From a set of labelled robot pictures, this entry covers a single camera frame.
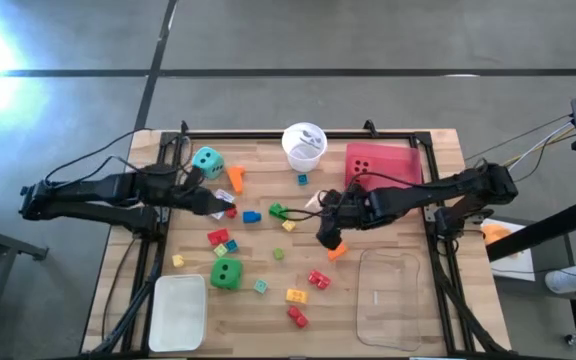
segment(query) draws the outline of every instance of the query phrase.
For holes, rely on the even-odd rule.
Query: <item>white container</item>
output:
[[[148,345],[152,351],[191,351],[206,334],[206,282],[201,275],[162,276],[155,283]]]
[[[576,266],[551,271],[546,274],[546,286],[556,294],[576,291]]]
[[[317,167],[319,159],[328,148],[328,139],[319,126],[297,123],[284,130],[281,146],[290,167],[305,173]]]

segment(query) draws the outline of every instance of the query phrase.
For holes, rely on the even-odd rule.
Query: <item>white plastic tray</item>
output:
[[[206,332],[206,283],[201,275],[162,276],[155,283],[148,345],[152,351],[191,351]]]

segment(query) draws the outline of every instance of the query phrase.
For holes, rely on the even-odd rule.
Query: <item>gray floor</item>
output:
[[[0,0],[0,70],[148,69],[167,3]],[[576,0],[182,0],[162,64],[301,67],[576,68]],[[0,359],[78,351],[108,227],[23,221],[18,191],[133,129],[145,85],[146,78],[0,79],[0,232],[50,247],[44,262],[15,264],[0,312]],[[576,77],[159,79],[146,125],[357,128],[373,119],[381,128],[457,128],[467,156],[570,112],[573,97]],[[487,157],[504,161],[549,130]],[[128,145],[58,177],[125,155]],[[499,214],[537,220],[574,204],[576,153],[553,146],[519,189]],[[566,302],[500,298],[515,350],[576,359],[560,339],[573,331]]]

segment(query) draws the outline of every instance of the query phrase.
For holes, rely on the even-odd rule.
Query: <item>red lego brick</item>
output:
[[[316,285],[318,288],[322,290],[327,288],[328,285],[330,285],[330,278],[317,270],[313,270],[310,272],[310,275],[308,276],[308,281],[310,281],[311,284]]]
[[[208,233],[208,240],[210,240],[210,244],[213,246],[225,243],[226,241],[230,240],[230,237],[228,236],[228,229],[219,229],[217,231]]]
[[[237,215],[237,208],[226,210],[226,216],[228,216],[229,218],[234,219],[236,215]]]
[[[295,324],[297,324],[300,329],[303,329],[306,325],[308,325],[308,319],[306,319],[304,314],[302,314],[301,311],[299,311],[299,309],[297,309],[297,307],[294,305],[290,306],[288,309],[288,316],[290,316],[295,321]]]

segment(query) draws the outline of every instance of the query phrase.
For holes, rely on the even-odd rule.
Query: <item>wooden tabletop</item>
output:
[[[428,130],[432,134],[435,156],[440,176],[448,176],[464,168],[463,156],[455,130]],[[143,166],[153,163],[159,145],[159,131],[142,131],[135,134],[129,161]],[[262,213],[257,224],[243,224],[241,215],[235,219],[194,216],[188,212],[173,211],[163,275],[201,274],[208,287],[208,317],[206,336],[200,348],[192,353],[152,354],[153,356],[441,356],[446,354],[439,320],[437,300],[428,259],[428,249],[419,210],[410,211],[395,223],[369,232],[344,230],[342,237],[349,251],[335,262],[327,258],[327,250],[315,239],[318,219],[300,222],[293,232],[286,232],[281,221],[268,215],[274,202],[284,206],[303,208],[319,189],[343,188],[344,157],[349,142],[368,141],[381,145],[408,146],[400,140],[331,140],[318,167],[308,173],[309,183],[298,186],[297,173],[290,169],[279,140],[195,140],[195,151],[210,146],[220,152],[228,166],[242,165],[244,193],[236,197],[240,214],[244,210]],[[427,164],[422,161],[424,178],[429,178]],[[216,190],[234,191],[224,173],[216,180],[204,182]],[[239,251],[227,256],[243,262],[244,274],[240,290],[217,289],[209,284],[210,271],[216,259],[206,234],[226,227],[236,239]],[[119,261],[132,240],[123,228],[113,227],[97,284],[97,290],[86,329],[83,351],[94,348],[101,337],[101,318],[112,279]],[[466,232],[459,240],[457,254],[466,302],[484,328],[502,346],[510,348],[506,326],[501,312],[497,291],[490,271],[483,240],[474,232]],[[282,248],[285,258],[276,261],[274,248]],[[401,329],[417,329],[420,345],[413,352],[396,348],[369,346],[357,336],[357,288],[359,264],[367,249],[383,249],[390,255],[406,254],[418,262],[416,281],[416,316],[393,315],[388,324],[388,334]],[[110,331],[125,311],[130,297],[138,245],[132,247],[109,305],[106,332]],[[172,255],[184,257],[185,266],[172,266]],[[308,283],[312,269],[317,269],[332,280],[325,290]],[[378,272],[373,271],[373,281]],[[264,295],[256,293],[253,285],[257,279],[268,283]],[[287,316],[290,305],[285,301],[288,288],[308,292],[308,303],[298,305],[310,321],[305,329],[298,329]],[[406,299],[409,302],[410,291]],[[141,340],[142,313],[138,316],[134,343]],[[458,348],[461,343],[457,315],[451,309],[453,328]],[[393,344],[410,343],[410,339],[397,336]]]

